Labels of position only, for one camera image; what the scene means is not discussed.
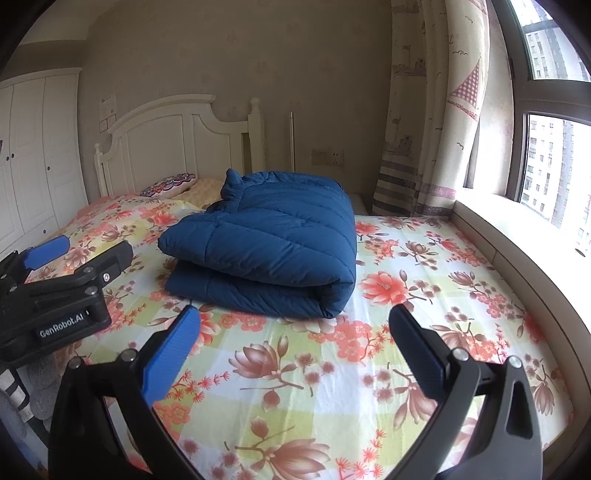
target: blue quilt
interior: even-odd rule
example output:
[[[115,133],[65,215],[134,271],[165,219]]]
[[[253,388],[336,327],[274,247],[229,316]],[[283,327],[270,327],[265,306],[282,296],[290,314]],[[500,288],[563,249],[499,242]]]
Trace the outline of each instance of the blue quilt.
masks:
[[[332,318],[355,288],[350,200],[335,181],[228,170],[222,200],[158,240],[178,258],[166,290],[268,316]]]

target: ceiling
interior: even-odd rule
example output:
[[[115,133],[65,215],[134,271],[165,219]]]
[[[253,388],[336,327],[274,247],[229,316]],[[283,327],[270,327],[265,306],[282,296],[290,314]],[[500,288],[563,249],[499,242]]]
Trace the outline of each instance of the ceiling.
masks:
[[[56,0],[33,24],[21,45],[48,40],[85,40],[90,26],[119,0]]]

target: floral bed sheet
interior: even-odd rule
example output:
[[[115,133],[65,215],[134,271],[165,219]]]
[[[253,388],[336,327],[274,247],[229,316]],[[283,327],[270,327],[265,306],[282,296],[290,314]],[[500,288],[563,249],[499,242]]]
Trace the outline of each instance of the floral bed sheet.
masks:
[[[167,328],[186,301],[163,285],[174,259],[157,248],[166,227],[199,210],[135,196],[96,205],[66,228],[69,253],[31,281],[71,273],[126,239],[134,260],[105,289],[112,325],[56,353],[113,360]],[[474,358],[526,364],[544,445],[573,407],[543,334],[507,284],[453,226],[430,218],[356,217],[358,286],[335,319],[291,320],[195,305],[199,338],[165,400],[154,405],[205,478],[384,478],[424,428],[436,403],[423,396],[389,335],[392,305]],[[475,401],[446,460],[459,461],[481,403]],[[146,468],[116,403],[129,460]]]

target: bedpost finial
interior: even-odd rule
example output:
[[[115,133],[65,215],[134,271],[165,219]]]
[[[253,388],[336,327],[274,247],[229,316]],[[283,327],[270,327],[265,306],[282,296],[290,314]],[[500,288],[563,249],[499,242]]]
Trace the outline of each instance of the bedpost finial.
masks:
[[[251,98],[251,113],[261,113],[261,99],[259,97]]]

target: headboard panel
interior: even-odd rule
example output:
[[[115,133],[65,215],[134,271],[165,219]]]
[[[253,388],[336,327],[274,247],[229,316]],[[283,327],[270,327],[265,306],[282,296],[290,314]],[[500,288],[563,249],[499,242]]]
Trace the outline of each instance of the headboard panel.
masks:
[[[223,180],[226,170],[265,170],[264,124],[259,99],[247,121],[222,122],[212,111],[215,95],[175,95],[137,107],[107,130],[108,152],[95,144],[100,194],[137,193],[177,173]],[[243,134],[250,140],[245,165]]]

